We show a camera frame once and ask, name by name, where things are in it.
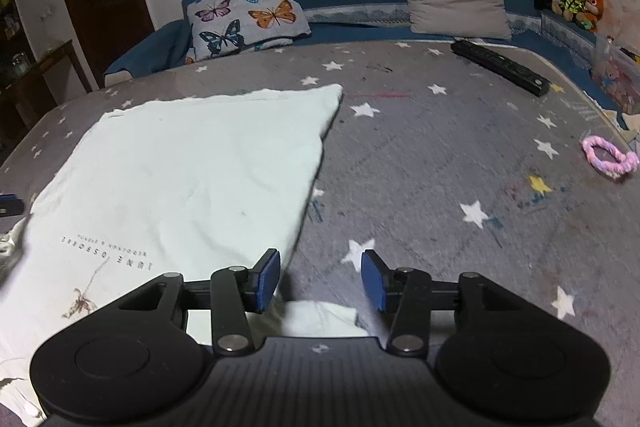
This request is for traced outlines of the pale green t-shirt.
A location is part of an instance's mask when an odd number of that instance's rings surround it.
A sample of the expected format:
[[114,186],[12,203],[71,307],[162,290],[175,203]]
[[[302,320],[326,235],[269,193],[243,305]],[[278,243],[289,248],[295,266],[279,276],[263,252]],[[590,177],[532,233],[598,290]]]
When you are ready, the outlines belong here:
[[2,192],[26,202],[1,225],[2,404],[39,424],[35,350],[152,277],[201,279],[271,247],[290,257],[333,194],[317,176],[330,124],[375,115],[337,84],[126,102],[86,131],[56,115],[1,168]]

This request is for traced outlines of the dark wooden shelf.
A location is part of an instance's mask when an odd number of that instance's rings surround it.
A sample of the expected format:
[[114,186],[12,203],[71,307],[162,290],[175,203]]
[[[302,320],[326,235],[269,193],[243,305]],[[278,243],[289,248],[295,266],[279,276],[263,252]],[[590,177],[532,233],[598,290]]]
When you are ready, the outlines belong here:
[[16,0],[1,0],[1,153],[9,153],[55,106],[44,75],[69,61],[86,93],[92,88],[73,41],[57,44],[35,58],[20,19]]

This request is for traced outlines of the grey star tablecloth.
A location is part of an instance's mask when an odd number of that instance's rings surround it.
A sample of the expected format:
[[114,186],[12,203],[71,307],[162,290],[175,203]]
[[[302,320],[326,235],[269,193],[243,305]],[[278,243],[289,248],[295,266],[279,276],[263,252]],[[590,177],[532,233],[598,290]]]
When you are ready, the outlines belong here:
[[40,142],[34,195],[80,136],[111,109],[183,96],[294,89],[304,77],[345,91],[293,260],[285,301],[312,299],[358,311],[382,333],[347,260],[349,241],[373,239],[391,262],[414,261],[452,280],[477,270],[600,341],[612,383],[599,417],[639,421],[639,182],[614,182],[579,143],[617,133],[565,79],[559,64],[508,49],[552,81],[535,98],[455,56],[445,43],[384,41],[300,46],[183,67],[116,84],[63,106]]

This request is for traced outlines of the black remote control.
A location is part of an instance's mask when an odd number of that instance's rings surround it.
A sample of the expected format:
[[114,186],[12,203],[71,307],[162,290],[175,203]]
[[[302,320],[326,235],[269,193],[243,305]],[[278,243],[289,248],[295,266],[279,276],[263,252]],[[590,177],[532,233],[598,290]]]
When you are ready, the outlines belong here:
[[479,46],[468,40],[454,40],[450,44],[450,49],[457,56],[488,69],[489,72],[494,72],[537,98],[546,95],[550,90],[551,82],[549,80],[528,67],[491,51],[486,46]]

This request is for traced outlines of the butterfly print pillow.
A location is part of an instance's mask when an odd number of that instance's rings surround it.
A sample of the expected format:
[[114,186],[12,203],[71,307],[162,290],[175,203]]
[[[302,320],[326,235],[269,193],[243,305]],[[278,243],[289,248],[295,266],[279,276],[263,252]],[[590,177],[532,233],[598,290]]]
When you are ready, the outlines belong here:
[[193,0],[186,5],[194,61],[288,46],[311,34],[297,0]]

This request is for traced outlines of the blue sofa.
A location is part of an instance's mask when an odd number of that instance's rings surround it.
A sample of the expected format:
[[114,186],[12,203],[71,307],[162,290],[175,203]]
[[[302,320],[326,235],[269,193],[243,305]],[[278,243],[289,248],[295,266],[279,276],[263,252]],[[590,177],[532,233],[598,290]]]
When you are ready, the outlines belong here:
[[[413,40],[407,0],[297,0],[311,34],[298,46],[373,40]],[[597,35],[567,23],[550,11],[537,11],[534,0],[504,0],[510,43],[548,58],[577,86],[606,109],[620,110],[591,76]],[[176,68],[190,60],[192,30],[186,15],[173,20],[107,67],[107,86]]]

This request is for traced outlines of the clear plastic storage box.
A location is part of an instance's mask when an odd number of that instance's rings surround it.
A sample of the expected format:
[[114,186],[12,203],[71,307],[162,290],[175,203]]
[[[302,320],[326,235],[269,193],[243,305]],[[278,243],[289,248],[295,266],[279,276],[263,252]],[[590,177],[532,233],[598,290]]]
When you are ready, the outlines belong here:
[[613,39],[597,35],[592,79],[620,106],[623,113],[639,113],[639,54]]

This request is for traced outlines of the orange fox plush toy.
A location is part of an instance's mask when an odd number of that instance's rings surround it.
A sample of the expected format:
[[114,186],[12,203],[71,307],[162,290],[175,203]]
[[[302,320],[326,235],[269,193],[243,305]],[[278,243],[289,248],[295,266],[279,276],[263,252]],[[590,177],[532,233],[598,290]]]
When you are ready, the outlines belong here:
[[582,28],[590,32],[596,32],[598,21],[602,18],[605,9],[605,0],[586,0],[582,18],[579,23]]

